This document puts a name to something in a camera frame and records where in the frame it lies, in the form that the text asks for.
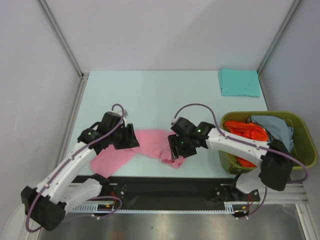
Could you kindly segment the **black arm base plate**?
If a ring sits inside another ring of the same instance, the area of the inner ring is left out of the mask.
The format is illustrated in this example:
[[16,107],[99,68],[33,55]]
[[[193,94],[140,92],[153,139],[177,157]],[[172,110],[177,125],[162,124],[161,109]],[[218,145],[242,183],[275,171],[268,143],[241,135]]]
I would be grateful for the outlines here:
[[199,203],[252,204],[261,200],[257,188],[249,194],[236,191],[232,178],[180,177],[116,177],[103,180],[99,196],[118,197],[122,204],[137,205],[191,205]]

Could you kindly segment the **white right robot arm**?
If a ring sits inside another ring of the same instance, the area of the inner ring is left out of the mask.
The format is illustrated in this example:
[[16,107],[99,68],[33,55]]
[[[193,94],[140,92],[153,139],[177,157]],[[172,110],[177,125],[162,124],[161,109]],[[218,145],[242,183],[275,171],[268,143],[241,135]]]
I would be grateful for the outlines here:
[[208,122],[194,125],[183,117],[171,124],[171,130],[173,134],[168,136],[168,142],[174,160],[191,157],[197,154],[197,148],[205,148],[229,153],[256,166],[254,170],[235,177],[230,194],[237,201],[263,187],[282,192],[290,179],[293,162],[279,140],[252,140],[223,131]]

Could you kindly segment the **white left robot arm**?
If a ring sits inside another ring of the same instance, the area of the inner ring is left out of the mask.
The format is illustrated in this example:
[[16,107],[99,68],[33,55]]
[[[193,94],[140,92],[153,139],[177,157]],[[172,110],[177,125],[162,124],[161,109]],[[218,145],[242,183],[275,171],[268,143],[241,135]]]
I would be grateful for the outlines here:
[[47,231],[52,231],[76,206],[97,197],[105,200],[110,196],[110,182],[106,177],[94,174],[77,186],[67,190],[83,167],[110,145],[116,150],[139,147],[133,124],[126,122],[126,110],[112,110],[101,121],[82,131],[71,152],[35,187],[26,186],[20,193],[25,206],[26,229],[33,220]]

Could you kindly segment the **pink t shirt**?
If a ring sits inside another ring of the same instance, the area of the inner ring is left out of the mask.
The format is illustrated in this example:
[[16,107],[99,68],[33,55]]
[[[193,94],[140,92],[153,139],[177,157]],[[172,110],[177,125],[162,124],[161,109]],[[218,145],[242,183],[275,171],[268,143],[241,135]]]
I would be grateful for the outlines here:
[[168,140],[168,136],[172,134],[172,131],[162,129],[136,130],[139,147],[116,149],[110,145],[90,162],[90,168],[95,174],[108,178],[135,156],[140,155],[160,160],[165,165],[179,169],[185,159],[181,156],[173,159]]

